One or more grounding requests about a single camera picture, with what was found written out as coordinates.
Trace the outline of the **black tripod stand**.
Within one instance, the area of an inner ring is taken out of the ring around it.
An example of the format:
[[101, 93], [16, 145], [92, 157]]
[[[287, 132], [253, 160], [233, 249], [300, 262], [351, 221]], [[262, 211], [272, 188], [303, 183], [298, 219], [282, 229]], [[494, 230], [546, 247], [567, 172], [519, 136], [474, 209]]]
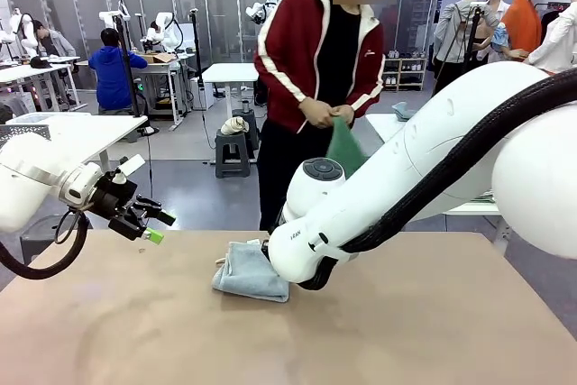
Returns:
[[129, 95], [132, 100], [133, 116], [142, 117], [145, 116], [145, 110], [144, 110], [145, 104], [141, 103], [141, 99], [136, 95], [135, 85], [133, 82], [132, 67], [130, 64], [130, 54], [126, 46], [124, 35], [124, 18], [120, 12], [116, 12], [115, 14], [113, 14], [113, 22], [115, 29], [118, 33], [119, 46], [121, 48], [125, 76], [129, 88]]
[[467, 66], [472, 55], [475, 33], [488, 12], [487, 2], [461, 0], [441, 12], [434, 35], [435, 60]]

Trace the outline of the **person in grey jacket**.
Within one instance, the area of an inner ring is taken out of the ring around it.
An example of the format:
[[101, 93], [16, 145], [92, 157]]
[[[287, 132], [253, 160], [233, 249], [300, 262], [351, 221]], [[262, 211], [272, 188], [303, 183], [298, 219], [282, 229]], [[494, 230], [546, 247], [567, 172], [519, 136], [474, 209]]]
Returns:
[[42, 56], [77, 56], [75, 48], [60, 32], [45, 27], [38, 20], [33, 20], [32, 24]]

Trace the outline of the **person's left hand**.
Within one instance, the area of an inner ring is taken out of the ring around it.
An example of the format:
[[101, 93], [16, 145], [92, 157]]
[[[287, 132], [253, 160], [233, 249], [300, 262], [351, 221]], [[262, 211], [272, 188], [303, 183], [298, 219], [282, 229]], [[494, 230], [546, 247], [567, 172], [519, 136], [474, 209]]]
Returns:
[[339, 105], [332, 109], [332, 116], [341, 117], [348, 125], [352, 125], [355, 119], [355, 112], [350, 105]]

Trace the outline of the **person's right forearm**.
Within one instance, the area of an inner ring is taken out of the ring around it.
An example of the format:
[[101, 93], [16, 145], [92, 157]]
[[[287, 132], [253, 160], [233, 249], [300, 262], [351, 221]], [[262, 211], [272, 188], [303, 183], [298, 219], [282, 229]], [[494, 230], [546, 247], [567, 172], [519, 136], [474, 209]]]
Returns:
[[274, 104], [299, 107], [306, 100], [305, 93], [269, 57], [257, 55], [254, 65], [268, 89], [269, 108]]

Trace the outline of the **person's right hand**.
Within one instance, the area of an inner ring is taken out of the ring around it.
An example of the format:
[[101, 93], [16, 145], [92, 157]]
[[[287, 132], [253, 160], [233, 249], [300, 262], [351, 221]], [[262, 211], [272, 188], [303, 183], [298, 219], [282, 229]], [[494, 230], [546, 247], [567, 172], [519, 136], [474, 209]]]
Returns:
[[298, 108], [307, 121], [316, 128], [329, 128], [334, 124], [334, 109], [325, 102], [307, 97]]

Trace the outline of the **person in blue hoodie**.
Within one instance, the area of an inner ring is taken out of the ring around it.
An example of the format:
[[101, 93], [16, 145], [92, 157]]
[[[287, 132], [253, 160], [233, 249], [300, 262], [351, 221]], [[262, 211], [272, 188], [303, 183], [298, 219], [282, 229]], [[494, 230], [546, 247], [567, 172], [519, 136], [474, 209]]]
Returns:
[[96, 73], [96, 100], [102, 115], [132, 115], [133, 101], [124, 67], [120, 36], [113, 28], [100, 33], [103, 46], [88, 61]]

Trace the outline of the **beige crumpled cloth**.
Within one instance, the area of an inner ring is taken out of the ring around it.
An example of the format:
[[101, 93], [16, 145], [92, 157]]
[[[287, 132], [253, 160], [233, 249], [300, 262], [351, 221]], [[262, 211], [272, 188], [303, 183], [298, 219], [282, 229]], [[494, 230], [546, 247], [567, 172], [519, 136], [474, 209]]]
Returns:
[[241, 116], [227, 119], [220, 128], [220, 132], [223, 135], [235, 135], [238, 133], [248, 133], [249, 131], [249, 124]]

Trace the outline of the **mannequin in orange coat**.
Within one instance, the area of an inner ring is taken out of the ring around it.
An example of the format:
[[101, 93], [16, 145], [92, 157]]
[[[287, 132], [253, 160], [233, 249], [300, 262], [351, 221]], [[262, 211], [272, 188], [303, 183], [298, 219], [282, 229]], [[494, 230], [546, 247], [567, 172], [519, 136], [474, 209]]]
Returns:
[[491, 39], [501, 60], [523, 62], [540, 46], [541, 19], [533, 0], [513, 0]]

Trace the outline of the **mannequin in grey shirt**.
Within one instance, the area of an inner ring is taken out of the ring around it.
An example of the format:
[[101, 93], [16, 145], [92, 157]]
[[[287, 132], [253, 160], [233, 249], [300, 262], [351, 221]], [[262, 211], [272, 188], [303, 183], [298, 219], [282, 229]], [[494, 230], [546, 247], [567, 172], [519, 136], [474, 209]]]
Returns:
[[459, 0], [440, 14], [434, 33], [435, 96], [461, 75], [478, 66], [473, 58], [490, 44], [499, 20], [487, 4]]

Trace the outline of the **person's left forearm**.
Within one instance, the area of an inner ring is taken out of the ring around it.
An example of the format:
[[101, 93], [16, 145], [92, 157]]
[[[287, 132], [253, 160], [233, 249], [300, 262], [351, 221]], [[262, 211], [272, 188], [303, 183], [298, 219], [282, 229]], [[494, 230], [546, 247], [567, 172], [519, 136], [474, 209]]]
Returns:
[[362, 117], [371, 105], [379, 101], [383, 89], [382, 67], [380, 64], [358, 71], [353, 91], [346, 99], [355, 117]]

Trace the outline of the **light blue terry towel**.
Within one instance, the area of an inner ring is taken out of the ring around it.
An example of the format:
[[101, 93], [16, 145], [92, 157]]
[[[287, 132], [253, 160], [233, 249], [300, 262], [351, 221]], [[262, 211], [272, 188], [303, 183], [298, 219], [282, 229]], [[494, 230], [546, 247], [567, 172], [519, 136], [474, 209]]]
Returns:
[[402, 123], [410, 120], [417, 112], [416, 110], [408, 108], [408, 103], [404, 101], [396, 103], [391, 108], [398, 121]]
[[212, 289], [236, 296], [285, 303], [289, 300], [289, 283], [272, 268], [254, 239], [230, 242], [212, 279]]

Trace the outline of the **figure in white shirt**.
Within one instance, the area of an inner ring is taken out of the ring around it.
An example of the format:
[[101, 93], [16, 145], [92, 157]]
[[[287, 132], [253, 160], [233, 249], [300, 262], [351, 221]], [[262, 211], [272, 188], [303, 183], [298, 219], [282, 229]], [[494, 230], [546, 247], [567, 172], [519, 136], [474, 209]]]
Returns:
[[[495, 15], [495, 17], [501, 21], [503, 15], [509, 8], [509, 4], [505, 2], [505, 0], [487, 0], [488, 7]], [[485, 18], [480, 20], [478, 29], [475, 33], [475, 38], [477, 44], [481, 47], [481, 49], [476, 54], [476, 60], [479, 61], [481, 65], [490, 63], [495, 61], [499, 58], [497, 54], [494, 53], [494, 50], [490, 46], [490, 36], [492, 35], [492, 29], [488, 25]]]

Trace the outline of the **person in white top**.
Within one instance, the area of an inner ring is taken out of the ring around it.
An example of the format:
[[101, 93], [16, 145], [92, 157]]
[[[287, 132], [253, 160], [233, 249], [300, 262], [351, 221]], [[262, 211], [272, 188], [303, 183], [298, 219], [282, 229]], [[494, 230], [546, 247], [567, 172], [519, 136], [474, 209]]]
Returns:
[[525, 63], [549, 74], [564, 72], [573, 67], [573, 51], [577, 46], [577, 0], [559, 13], [546, 29], [542, 44], [532, 51]]

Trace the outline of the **grey plastic step stool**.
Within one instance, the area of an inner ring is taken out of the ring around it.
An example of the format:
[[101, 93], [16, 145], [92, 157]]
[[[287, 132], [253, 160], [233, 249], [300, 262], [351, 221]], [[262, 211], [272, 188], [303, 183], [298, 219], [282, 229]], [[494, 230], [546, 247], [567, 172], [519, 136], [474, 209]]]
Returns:
[[245, 133], [224, 134], [220, 130], [215, 136], [215, 176], [249, 177], [251, 163]]
[[33, 223], [20, 235], [23, 263], [29, 265], [32, 259], [46, 250], [55, 239], [61, 237], [72, 226], [73, 215], [48, 215]]

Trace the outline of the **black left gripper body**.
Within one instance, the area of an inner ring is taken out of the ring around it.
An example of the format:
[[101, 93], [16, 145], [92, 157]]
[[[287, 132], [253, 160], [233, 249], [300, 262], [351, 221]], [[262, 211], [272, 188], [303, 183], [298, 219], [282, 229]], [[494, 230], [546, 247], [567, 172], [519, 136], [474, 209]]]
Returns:
[[120, 171], [106, 172], [95, 184], [92, 213], [111, 220], [132, 200], [137, 185]]

